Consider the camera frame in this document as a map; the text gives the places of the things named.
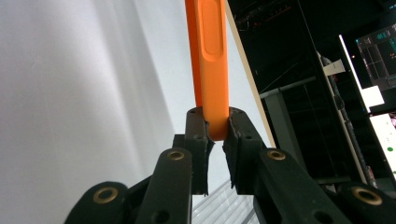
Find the orange plastic handle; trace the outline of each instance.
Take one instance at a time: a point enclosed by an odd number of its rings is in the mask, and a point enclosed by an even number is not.
[[[186,0],[195,101],[209,123],[209,136],[224,140],[229,97],[224,0]]]

